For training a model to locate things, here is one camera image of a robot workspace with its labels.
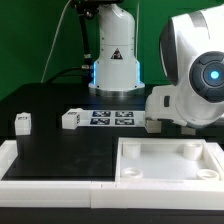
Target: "warning label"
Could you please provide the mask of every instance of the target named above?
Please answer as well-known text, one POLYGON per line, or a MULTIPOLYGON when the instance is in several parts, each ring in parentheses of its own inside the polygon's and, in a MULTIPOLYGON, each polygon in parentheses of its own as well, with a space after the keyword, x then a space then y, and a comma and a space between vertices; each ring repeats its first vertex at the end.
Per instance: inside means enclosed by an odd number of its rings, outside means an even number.
POLYGON ((111 59, 123 60, 120 50, 117 48, 111 59))

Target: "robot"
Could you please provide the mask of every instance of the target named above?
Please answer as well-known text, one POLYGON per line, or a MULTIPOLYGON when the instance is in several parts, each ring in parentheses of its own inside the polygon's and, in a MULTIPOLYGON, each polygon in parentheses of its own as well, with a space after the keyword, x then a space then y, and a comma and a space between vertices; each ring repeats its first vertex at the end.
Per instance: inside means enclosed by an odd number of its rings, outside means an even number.
POLYGON ((171 18, 160 36, 160 56, 172 85, 153 88, 149 120, 203 128, 224 111, 224 5, 171 18))
MULTIPOLYGON (((72 1, 78 14, 87 19, 99 14, 100 56, 93 63, 90 93, 124 97, 144 92, 140 63, 134 56, 135 21, 131 14, 115 4, 121 2, 123 0, 72 1)), ((86 42, 83 20, 80 22, 86 42)), ((84 58, 86 64, 91 65, 91 56, 86 48, 84 58)))

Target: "small white block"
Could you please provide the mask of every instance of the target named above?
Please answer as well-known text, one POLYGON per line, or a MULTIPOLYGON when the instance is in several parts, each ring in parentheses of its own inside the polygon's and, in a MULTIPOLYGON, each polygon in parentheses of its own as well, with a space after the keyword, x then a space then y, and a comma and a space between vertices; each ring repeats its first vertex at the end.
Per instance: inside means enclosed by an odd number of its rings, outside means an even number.
POLYGON ((181 126, 181 134, 182 135, 196 135, 196 130, 194 128, 181 126))
POLYGON ((21 113, 16 115, 15 131, 16 135, 30 135, 31 133, 30 113, 21 113))
POLYGON ((80 123, 82 109, 70 109, 62 116, 62 128, 75 130, 80 123))
POLYGON ((145 129, 148 133, 161 133, 162 122, 154 120, 145 120, 145 129))

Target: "green wall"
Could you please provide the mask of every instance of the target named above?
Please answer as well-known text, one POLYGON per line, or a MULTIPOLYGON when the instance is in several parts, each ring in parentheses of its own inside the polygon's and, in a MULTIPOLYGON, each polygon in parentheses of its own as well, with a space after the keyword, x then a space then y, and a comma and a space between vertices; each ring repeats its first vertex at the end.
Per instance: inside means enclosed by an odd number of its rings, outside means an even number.
MULTIPOLYGON (((121 7, 136 18, 138 0, 121 7)), ((138 60, 146 84, 167 83, 159 60, 158 38, 168 18, 220 5, 224 0, 140 0, 138 60)), ((0 99, 26 83, 40 82, 57 23, 67 0, 1 0, 0 99)), ((93 58, 98 56, 97 18, 87 21, 93 58)), ((80 66, 83 49, 76 12, 69 8, 58 37, 46 79, 80 66)), ((80 82, 78 78, 68 80, 80 82)))

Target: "black table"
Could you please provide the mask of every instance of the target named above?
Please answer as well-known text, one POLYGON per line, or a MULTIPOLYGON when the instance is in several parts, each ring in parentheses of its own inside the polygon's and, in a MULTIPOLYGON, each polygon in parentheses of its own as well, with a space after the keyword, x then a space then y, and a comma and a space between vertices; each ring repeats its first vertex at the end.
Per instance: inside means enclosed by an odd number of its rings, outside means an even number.
MULTIPOLYGON (((183 136, 179 126, 164 122, 160 134, 144 128, 78 127, 63 130, 61 116, 71 108, 145 110, 144 96, 107 98, 90 95, 77 84, 28 84, 0 102, 0 143, 16 139, 18 157, 3 180, 114 181, 119 137, 203 138, 224 145, 224 128, 210 126, 183 136), (15 136, 17 113, 32 117, 30 136, 15 136)), ((0 208, 0 223, 223 223, 224 211, 0 208)))

